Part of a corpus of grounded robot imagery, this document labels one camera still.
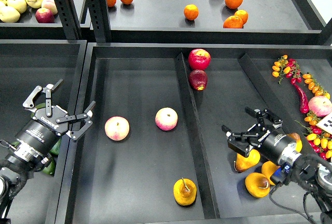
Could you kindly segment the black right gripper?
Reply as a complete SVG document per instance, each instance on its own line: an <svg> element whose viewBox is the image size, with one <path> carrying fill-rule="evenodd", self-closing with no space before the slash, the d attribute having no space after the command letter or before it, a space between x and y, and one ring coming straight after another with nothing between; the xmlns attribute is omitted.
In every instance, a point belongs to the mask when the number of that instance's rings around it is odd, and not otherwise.
<svg viewBox="0 0 332 224"><path fill-rule="evenodd" d="M260 110L245 107L245 112L256 118L258 129L265 132L259 133L255 124L244 132L233 132L229 127L222 125L228 147L244 157L248 157L249 152L256 149L264 158L276 165L293 165L298 159L296 141L276 130L282 126L283 120L267 108Z"/></svg>

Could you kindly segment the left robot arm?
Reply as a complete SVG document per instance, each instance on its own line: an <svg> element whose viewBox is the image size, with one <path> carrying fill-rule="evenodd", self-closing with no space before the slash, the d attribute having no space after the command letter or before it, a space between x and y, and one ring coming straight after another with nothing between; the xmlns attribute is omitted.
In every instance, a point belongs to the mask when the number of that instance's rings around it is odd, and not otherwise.
<svg viewBox="0 0 332 224"><path fill-rule="evenodd" d="M24 188L34 173L52 163L51 149L64 135L79 140L92 126L92 101L81 114L70 115L52 103L52 95L62 83L36 86L23 102L30 111L31 119L15 136L12 144L1 140L1 146L9 150L1 160L1 223L10 223L7 217L15 196Z"/></svg>

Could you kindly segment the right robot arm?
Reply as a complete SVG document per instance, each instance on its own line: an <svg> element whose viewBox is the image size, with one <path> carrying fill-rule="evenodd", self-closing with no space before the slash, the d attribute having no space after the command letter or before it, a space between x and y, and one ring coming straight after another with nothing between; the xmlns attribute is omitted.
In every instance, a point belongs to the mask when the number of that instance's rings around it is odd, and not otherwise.
<svg viewBox="0 0 332 224"><path fill-rule="evenodd" d="M245 108L257 123L247 131L236 133L225 125L229 148L248 157L256 149L279 168L272 174L276 188L297 183L306 195L312 195L321 210L321 223L331 223L331 163L312 153L296 151L296 142L279 131L282 119L268 109Z"/></svg>

